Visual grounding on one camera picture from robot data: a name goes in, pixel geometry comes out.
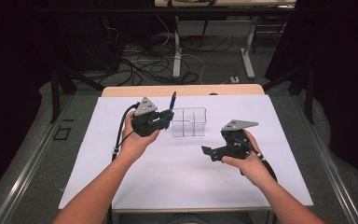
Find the power strip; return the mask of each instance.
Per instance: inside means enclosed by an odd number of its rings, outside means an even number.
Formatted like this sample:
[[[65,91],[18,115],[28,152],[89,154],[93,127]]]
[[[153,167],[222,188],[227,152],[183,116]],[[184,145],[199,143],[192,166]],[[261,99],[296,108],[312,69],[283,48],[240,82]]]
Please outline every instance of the power strip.
[[[240,79],[238,77],[230,77],[231,83],[240,83]]]

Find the gray floor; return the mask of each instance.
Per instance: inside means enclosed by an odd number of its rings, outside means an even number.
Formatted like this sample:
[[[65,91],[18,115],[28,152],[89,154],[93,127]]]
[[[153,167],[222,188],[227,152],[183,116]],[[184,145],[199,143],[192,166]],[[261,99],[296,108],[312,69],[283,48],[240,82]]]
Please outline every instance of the gray floor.
[[[220,43],[226,37],[217,36],[204,39],[204,49],[213,49],[216,43]],[[186,56],[184,60],[188,63],[191,72],[200,74],[201,80],[197,80],[192,84],[221,84],[227,82],[229,77],[239,77],[240,83],[260,83],[267,81],[264,79],[264,73],[268,67],[270,58],[280,39],[280,35],[261,35],[257,38],[257,48],[255,54],[251,56],[253,67],[256,73],[256,80],[249,80],[244,73],[243,64],[241,62],[239,47],[243,46],[242,39],[234,38],[234,42],[230,44],[230,39],[226,40],[218,49],[224,51],[212,50],[210,52],[197,52],[184,49]],[[156,50],[166,50],[169,52],[168,46]],[[125,54],[132,54],[138,47],[128,47]],[[131,56],[131,60],[151,60],[155,57],[151,56]],[[160,72],[163,77],[170,77],[171,73],[167,70]],[[87,76],[92,78],[100,78],[100,73],[90,72]],[[102,84],[105,86],[115,86],[124,81],[129,74],[116,74],[106,77]],[[294,151],[298,166],[306,180],[307,186],[310,188],[312,200],[315,206],[311,209],[328,223],[358,223],[358,219],[349,218],[346,213],[344,203],[353,203],[357,210],[354,214],[358,214],[358,172],[346,164],[344,161],[334,157],[334,167],[337,167],[339,177],[344,183],[344,198],[352,201],[342,202],[337,195],[342,192],[340,189],[332,187],[334,180],[327,175],[326,167],[320,162],[320,153],[315,148],[314,139],[311,137],[311,131],[305,124],[301,113],[298,112],[298,102],[302,101],[302,96],[294,98],[289,96],[287,87],[290,83],[285,82],[267,92],[276,108],[283,129],[289,144]],[[0,182],[0,223],[4,220],[7,223],[50,223],[59,212],[58,202],[62,192],[60,188],[65,185],[73,162],[76,159],[76,153],[87,130],[93,107],[100,92],[81,82],[76,82],[79,91],[75,96],[63,96],[62,108],[65,109],[59,120],[50,125],[51,118],[51,98],[49,84],[41,88],[43,94],[43,102],[39,109],[36,120],[31,127],[26,139],[24,140],[18,154],[10,164],[7,172]],[[163,85],[156,80],[144,77],[141,85]],[[324,146],[328,146],[329,142],[329,124],[324,116],[323,108],[315,102],[314,119],[316,124],[312,126]],[[71,128],[68,140],[54,140],[53,135],[61,128]],[[38,149],[44,148],[41,154],[37,154]],[[24,168],[34,165],[34,173],[24,173]],[[24,185],[24,189],[14,190],[16,181],[19,179],[28,179],[29,183]],[[7,196],[17,195],[16,200],[8,200]],[[255,223],[263,223],[265,213],[252,213]]]

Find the forearm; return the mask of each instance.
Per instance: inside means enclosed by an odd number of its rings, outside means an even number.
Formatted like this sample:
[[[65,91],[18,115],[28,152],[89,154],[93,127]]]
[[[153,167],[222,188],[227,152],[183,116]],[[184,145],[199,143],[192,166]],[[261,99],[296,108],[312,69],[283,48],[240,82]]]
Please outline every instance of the forearm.
[[[274,180],[260,187],[282,224],[324,223]]]
[[[54,223],[102,223],[130,166],[114,160],[63,208]]]

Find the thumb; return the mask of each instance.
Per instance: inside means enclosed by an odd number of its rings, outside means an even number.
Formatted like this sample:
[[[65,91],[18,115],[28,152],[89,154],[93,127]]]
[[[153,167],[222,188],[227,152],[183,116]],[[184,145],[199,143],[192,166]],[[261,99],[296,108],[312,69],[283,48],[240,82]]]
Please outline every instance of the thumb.
[[[229,157],[229,156],[224,156],[222,158],[222,161],[228,165],[240,168],[240,160]]]

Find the hand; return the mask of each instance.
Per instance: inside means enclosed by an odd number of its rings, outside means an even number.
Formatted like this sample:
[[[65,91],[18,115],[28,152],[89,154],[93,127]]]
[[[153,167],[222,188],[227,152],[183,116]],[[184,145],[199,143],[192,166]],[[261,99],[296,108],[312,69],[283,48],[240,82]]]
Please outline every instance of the hand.
[[[133,131],[131,125],[133,115],[134,112],[131,111],[125,118],[125,127],[121,134],[121,141],[123,141],[123,143],[117,156],[118,159],[125,160],[130,164],[133,164],[144,154],[147,146],[154,142],[159,134],[159,130],[157,130],[147,137],[139,136],[139,134]]]
[[[255,150],[261,152],[255,138],[246,130],[244,131]],[[241,169],[242,173],[257,187],[260,187],[262,184],[266,184],[271,179],[273,180],[267,168],[260,161],[260,159],[258,159],[254,152],[252,152],[245,160],[225,156],[222,161],[228,165]]]

